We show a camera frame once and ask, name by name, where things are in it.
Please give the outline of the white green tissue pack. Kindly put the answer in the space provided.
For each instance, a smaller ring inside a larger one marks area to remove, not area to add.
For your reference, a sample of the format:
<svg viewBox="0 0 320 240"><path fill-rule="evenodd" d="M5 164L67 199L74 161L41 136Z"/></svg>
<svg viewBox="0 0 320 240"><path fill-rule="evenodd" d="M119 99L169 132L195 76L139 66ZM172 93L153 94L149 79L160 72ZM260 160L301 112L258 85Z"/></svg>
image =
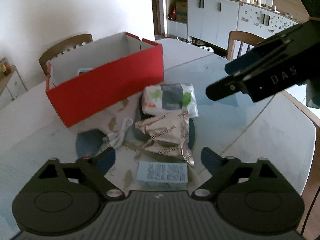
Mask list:
<svg viewBox="0 0 320 240"><path fill-rule="evenodd" d="M148 115L163 115L169 111L186 110L189 118L199 116L193 85L181 83L147 86L142 94L142 111Z"/></svg>

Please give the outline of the silver foil bag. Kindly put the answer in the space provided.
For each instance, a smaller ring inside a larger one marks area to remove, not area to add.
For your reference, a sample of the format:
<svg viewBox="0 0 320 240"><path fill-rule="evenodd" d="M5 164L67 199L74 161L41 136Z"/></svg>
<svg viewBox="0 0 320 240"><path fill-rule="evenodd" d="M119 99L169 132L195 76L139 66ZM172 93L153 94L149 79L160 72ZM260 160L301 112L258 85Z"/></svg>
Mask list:
<svg viewBox="0 0 320 240"><path fill-rule="evenodd" d="M194 166L189 143L189 113L186 109L169 111L135 123L135 128L149 139L142 145L148 153L175 157Z"/></svg>

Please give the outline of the light blue small carton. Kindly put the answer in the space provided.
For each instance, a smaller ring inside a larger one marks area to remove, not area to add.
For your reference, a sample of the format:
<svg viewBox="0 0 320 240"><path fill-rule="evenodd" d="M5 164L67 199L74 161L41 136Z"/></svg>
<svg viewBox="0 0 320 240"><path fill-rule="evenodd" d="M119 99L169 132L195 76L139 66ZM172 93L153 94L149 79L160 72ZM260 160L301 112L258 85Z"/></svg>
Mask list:
<svg viewBox="0 0 320 240"><path fill-rule="evenodd" d="M188 167L184 163L140 161L136 180L166 190L185 189L189 182Z"/></svg>

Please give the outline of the red cardboard box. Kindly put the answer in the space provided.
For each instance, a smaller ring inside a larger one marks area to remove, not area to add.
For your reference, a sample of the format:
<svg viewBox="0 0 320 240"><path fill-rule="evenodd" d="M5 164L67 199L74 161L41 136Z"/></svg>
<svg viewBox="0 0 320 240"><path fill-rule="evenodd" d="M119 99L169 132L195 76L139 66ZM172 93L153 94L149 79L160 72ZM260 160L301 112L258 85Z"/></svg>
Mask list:
<svg viewBox="0 0 320 240"><path fill-rule="evenodd" d="M47 63L46 94L66 127L164 80L161 44L122 32Z"/></svg>

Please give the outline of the wooden chair right side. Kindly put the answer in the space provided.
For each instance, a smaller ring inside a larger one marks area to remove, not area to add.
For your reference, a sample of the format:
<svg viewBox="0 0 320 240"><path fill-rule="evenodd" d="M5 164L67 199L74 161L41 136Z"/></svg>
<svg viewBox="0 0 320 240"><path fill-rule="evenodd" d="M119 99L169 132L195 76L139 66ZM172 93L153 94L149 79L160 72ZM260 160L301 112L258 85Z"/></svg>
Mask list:
<svg viewBox="0 0 320 240"><path fill-rule="evenodd" d="M236 42L240 43L236 56L236 58L239 58L242 55L242 48L244 44L247 46L246 52L249 52L251 48L256 47L260 42L263 42L264 40L264 38L258 35L254 35L245 31L231 31L229 33L226 59L229 61L233 60Z"/></svg>

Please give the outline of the wooden chair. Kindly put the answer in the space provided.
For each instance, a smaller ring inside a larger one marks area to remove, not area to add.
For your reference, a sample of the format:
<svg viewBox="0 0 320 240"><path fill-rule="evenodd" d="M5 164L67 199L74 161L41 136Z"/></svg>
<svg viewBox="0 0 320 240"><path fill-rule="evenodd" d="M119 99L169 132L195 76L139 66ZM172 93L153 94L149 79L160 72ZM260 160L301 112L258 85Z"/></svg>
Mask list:
<svg viewBox="0 0 320 240"><path fill-rule="evenodd" d="M65 52L69 52L72 49L81 47L84 44L91 43L93 41L91 34L79 34L67 39L64 39L52 47L48 48L39 58L39 64L45 74L48 76L47 62L59 55L63 55Z"/></svg>
<svg viewBox="0 0 320 240"><path fill-rule="evenodd" d="M246 52L249 52L251 48L256 47L260 42L263 42L264 40L264 38L258 35L254 35L245 31L231 31L229 33L226 59L229 61L233 60L236 42L240 43L236 56L236 58L239 58L242 55L242 48L244 44L247 46Z"/></svg>

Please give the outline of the white slippers pair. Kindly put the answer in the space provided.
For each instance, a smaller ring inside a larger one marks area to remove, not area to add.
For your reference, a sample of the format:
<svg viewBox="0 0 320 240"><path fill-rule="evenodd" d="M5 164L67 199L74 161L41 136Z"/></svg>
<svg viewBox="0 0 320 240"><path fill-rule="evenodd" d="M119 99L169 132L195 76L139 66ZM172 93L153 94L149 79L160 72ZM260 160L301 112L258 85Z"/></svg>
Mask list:
<svg viewBox="0 0 320 240"><path fill-rule="evenodd" d="M207 46L202 45L202 46L200 46L200 48L204 49L204 50L206 50L206 51L208 51L210 53L214 53L214 50L213 50L212 47L207 47Z"/></svg>

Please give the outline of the white tall storage cabinets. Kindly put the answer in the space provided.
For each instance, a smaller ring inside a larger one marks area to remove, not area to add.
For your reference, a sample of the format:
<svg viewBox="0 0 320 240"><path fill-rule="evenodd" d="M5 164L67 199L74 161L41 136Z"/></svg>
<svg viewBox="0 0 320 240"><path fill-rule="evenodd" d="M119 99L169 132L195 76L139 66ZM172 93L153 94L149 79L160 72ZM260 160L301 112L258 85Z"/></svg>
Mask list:
<svg viewBox="0 0 320 240"><path fill-rule="evenodd" d="M231 31L267 39L295 24L276 12L231 0L187 0L187 21L167 21L170 35L198 38L223 49L227 49Z"/></svg>

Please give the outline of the dark wooden door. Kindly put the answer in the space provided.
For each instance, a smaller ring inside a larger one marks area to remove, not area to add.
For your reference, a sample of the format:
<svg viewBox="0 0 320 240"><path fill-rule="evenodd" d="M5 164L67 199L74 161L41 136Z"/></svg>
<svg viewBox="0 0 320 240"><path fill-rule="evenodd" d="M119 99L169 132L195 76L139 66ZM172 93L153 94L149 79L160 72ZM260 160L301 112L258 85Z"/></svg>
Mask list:
<svg viewBox="0 0 320 240"><path fill-rule="evenodd" d="M152 1L152 14L153 14L153 27L155 36L161 34L161 19L160 19L160 11L159 11L159 0L151 0Z"/></svg>

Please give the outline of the white low drawer cabinet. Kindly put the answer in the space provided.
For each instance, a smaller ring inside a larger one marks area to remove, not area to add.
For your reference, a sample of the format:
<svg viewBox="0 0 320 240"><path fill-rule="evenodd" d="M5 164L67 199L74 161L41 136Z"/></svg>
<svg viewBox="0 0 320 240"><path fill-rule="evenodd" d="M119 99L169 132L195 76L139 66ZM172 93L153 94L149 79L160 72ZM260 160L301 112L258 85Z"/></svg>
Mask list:
<svg viewBox="0 0 320 240"><path fill-rule="evenodd" d="M9 75L1 74L0 109L7 107L8 104L28 91L16 66L11 65L10 68L11 73Z"/></svg>

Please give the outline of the wooden chair far side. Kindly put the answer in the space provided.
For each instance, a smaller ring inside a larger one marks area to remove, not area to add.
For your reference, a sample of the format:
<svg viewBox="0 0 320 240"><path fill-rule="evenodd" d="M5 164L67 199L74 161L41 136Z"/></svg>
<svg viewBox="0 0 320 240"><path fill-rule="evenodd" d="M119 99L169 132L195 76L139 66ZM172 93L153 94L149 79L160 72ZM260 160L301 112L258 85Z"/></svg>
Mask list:
<svg viewBox="0 0 320 240"><path fill-rule="evenodd" d="M93 41L91 34L79 34L67 39L64 39L52 47L48 48L39 58L39 64L45 74L48 76L47 62L59 55L63 55L65 52L69 52L72 49L81 47L84 44L91 43Z"/></svg>

